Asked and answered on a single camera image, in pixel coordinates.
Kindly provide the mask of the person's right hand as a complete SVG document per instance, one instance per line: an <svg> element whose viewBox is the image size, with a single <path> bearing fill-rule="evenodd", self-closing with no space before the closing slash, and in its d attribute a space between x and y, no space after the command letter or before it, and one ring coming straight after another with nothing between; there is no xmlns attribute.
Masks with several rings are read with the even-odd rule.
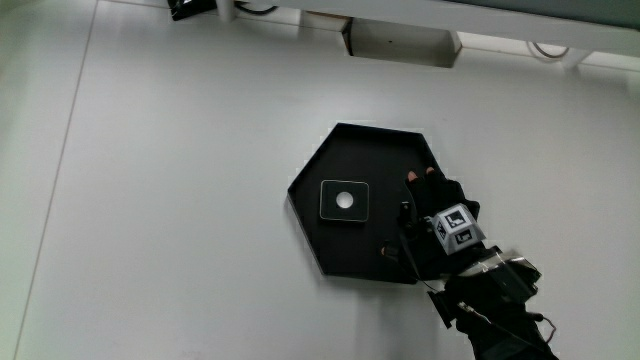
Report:
<svg viewBox="0 0 640 360"><path fill-rule="evenodd" d="M485 255L487 247L481 242L448 255L435 233L427 229L425 217L458 204L465 205L474 218L478 217L480 203L467 199L459 182L429 167L422 176L409 172L405 185L417 218L405 216L399 220L399 235L383 243L381 256L395 262L413 279L430 281L457 274Z"/></svg>

